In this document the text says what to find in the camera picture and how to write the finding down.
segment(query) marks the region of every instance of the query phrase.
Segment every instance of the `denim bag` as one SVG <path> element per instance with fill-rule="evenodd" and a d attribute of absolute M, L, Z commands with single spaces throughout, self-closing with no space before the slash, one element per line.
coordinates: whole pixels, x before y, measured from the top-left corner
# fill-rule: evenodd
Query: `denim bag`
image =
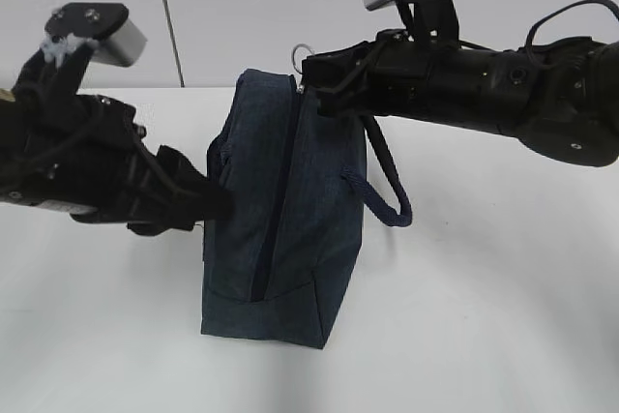
<path fill-rule="evenodd" d="M 369 116 L 326 118 L 294 76 L 245 71 L 207 154 L 235 214 L 204 235 L 202 334 L 324 347 L 362 243 L 363 205 L 412 222 L 385 139 Z M 366 181 L 366 135 L 400 202 Z"/>

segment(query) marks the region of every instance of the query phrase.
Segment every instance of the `zipper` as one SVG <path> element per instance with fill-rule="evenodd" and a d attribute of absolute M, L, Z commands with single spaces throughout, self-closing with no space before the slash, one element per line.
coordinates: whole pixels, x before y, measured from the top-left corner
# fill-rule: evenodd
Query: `zipper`
<path fill-rule="evenodd" d="M 290 89 L 292 92 L 292 103 L 290 116 L 288 120 L 288 128 L 283 150 L 282 163 L 280 168 L 280 178 L 278 179 L 278 187 L 276 190 L 275 202 L 269 218 L 267 233 L 258 255 L 258 261 L 253 274 L 253 282 L 251 283 L 251 301 L 259 302 L 264 300 L 264 296 L 269 286 L 271 278 L 271 269 L 273 268 L 273 253 L 275 251 L 275 243 L 280 229 L 281 213 L 283 211 L 283 202 L 286 198 L 288 190 L 288 179 L 290 177 L 290 168 L 292 165 L 292 156 L 294 153 L 294 141 L 299 128 L 299 117 L 301 116 L 301 103 L 303 101 L 304 87 L 297 87 L 294 76 L 290 77 Z"/>

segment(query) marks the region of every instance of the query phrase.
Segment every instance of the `black cable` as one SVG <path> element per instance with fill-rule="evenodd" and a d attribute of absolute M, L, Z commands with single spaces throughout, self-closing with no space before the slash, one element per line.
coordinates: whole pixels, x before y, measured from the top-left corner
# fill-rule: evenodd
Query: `black cable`
<path fill-rule="evenodd" d="M 176 193 L 181 193 L 181 194 L 184 194 L 184 195 L 189 195 L 189 196 L 194 196 L 194 197 L 201 197 L 201 195 L 199 193 L 197 193 L 197 192 L 187 191 L 187 190 L 181 188 L 180 186 L 178 186 L 167 175 L 167 173 L 159 165 L 159 162 L 157 161 L 157 158 L 155 158 L 153 156 L 153 154 L 151 154 L 148 151 L 148 149 L 146 148 L 146 146 L 142 142 L 142 139 L 140 139 L 139 136 L 137 135 L 137 133 L 133 130 L 133 125 L 131 124 L 131 122 L 129 122 L 128 120 L 125 120 L 125 127 L 127 128 L 127 131 L 129 131 L 130 134 L 132 135 L 133 145 L 135 146 L 135 149 L 137 150 L 138 155 L 140 155 L 142 157 L 142 159 L 144 159 L 144 161 L 146 162 L 148 167 L 151 168 L 151 170 L 153 171 L 153 173 L 155 174 L 157 179 L 166 188 L 168 188 L 171 192 L 173 192 L 175 194 Z"/>
<path fill-rule="evenodd" d="M 467 48 L 471 48 L 473 50 L 492 50 L 491 48 L 484 47 L 483 45 L 469 43 L 467 41 L 459 41 L 459 43 L 460 45 L 463 45 L 464 47 L 467 47 Z"/>

